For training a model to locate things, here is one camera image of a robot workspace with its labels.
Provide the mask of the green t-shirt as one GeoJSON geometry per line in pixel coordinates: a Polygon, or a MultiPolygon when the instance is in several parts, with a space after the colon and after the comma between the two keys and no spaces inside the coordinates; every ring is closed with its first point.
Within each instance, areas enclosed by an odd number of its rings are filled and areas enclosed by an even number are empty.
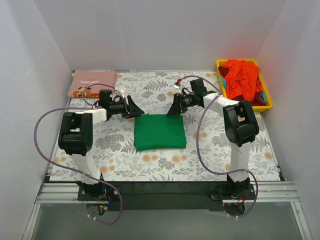
{"type": "Polygon", "coordinates": [[[187,139],[182,115],[144,114],[134,119],[136,151],[184,149],[187,139]]]}

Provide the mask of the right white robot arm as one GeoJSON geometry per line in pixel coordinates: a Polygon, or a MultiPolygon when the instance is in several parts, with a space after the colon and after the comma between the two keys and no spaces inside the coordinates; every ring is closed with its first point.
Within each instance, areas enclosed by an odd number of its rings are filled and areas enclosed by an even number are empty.
{"type": "Polygon", "coordinates": [[[223,117],[225,135],[231,146],[230,168],[224,173],[226,181],[211,187],[210,191],[218,199],[237,199],[252,187],[250,179],[253,174],[249,171],[249,157],[252,144],[259,133],[255,113],[249,101],[228,99],[216,87],[208,90],[204,78],[193,78],[189,93],[186,93],[181,79],[174,83],[178,92],[173,95],[173,103],[166,115],[175,116],[185,113],[188,108],[199,106],[205,112],[212,110],[223,117]]]}

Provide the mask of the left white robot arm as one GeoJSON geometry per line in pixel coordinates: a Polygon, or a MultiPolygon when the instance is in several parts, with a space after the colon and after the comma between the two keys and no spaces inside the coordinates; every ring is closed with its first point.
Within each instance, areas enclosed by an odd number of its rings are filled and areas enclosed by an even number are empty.
{"type": "Polygon", "coordinates": [[[77,184],[86,195],[101,200],[107,195],[107,186],[101,181],[102,173],[97,168],[91,149],[94,143],[94,125],[108,121],[113,115],[121,115],[125,119],[140,117],[145,112],[132,100],[131,96],[117,94],[112,91],[99,91],[99,99],[93,109],[63,114],[58,146],[69,155],[82,174],[77,184]]]}

